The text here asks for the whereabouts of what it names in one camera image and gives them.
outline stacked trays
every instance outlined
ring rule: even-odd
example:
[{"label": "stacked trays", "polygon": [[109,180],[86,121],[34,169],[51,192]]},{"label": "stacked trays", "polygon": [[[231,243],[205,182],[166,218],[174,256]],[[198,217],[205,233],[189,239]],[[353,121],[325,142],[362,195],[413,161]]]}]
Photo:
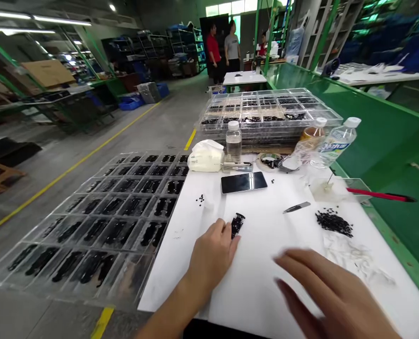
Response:
[{"label": "stacked trays", "polygon": [[225,144],[229,121],[239,121],[243,146],[295,145],[311,121],[324,117],[327,130],[343,119],[309,90],[280,89],[217,94],[196,123],[199,136]]},{"label": "stacked trays", "polygon": [[0,286],[134,311],[188,153],[120,154],[0,260]]}]

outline gray t-shirt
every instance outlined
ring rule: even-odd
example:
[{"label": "gray t-shirt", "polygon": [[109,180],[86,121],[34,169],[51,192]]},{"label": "gray t-shirt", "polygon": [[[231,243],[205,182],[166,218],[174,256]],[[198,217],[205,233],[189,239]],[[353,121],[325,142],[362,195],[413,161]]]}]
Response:
[{"label": "gray t-shirt", "polygon": [[239,59],[238,55],[238,36],[235,34],[232,36],[231,34],[227,35],[225,38],[224,46],[225,48],[228,47],[227,54],[228,54],[228,60],[232,59]]}]

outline phone screen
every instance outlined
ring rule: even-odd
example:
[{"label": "phone screen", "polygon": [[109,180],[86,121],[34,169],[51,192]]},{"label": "phone screen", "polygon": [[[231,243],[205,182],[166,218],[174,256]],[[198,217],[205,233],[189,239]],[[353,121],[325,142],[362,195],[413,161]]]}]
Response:
[{"label": "phone screen", "polygon": [[222,194],[249,191],[252,189],[266,188],[267,183],[262,172],[239,174],[222,177]]}]

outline person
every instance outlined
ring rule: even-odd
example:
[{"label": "person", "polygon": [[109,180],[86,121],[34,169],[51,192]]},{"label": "person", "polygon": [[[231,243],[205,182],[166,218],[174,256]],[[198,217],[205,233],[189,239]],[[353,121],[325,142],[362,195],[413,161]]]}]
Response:
[{"label": "person", "polygon": [[267,50],[266,32],[263,32],[263,34],[261,34],[260,50],[258,51],[257,55],[261,57],[265,56],[266,50]]},{"label": "person", "polygon": [[[240,236],[231,239],[231,223],[218,219],[197,239],[189,268],[137,339],[175,339],[210,299],[228,271]],[[362,281],[312,250],[290,249],[271,258],[294,277],[324,313],[318,319],[283,280],[277,286],[308,339],[399,339]]]},{"label": "person", "polygon": [[216,24],[211,24],[208,38],[206,39],[206,47],[208,49],[210,61],[213,63],[213,81],[215,85],[220,85],[224,82],[224,70],[221,67],[219,44],[216,40]]},{"label": "person", "polygon": [[225,60],[227,64],[227,72],[239,72],[241,68],[241,50],[239,48],[238,36],[236,32],[236,24],[234,20],[230,21],[230,34],[225,38]]}]

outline red pen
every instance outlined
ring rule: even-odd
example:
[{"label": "red pen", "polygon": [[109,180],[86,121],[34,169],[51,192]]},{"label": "red pen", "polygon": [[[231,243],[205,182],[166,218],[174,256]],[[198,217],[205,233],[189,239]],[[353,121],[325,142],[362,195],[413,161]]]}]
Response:
[{"label": "red pen", "polygon": [[375,198],[396,200],[396,201],[401,201],[401,202],[417,202],[417,199],[409,197],[407,195],[391,194],[391,193],[377,193],[377,192],[370,192],[370,191],[365,191],[365,190],[358,190],[355,188],[347,188],[347,190],[351,193],[370,195]]}]

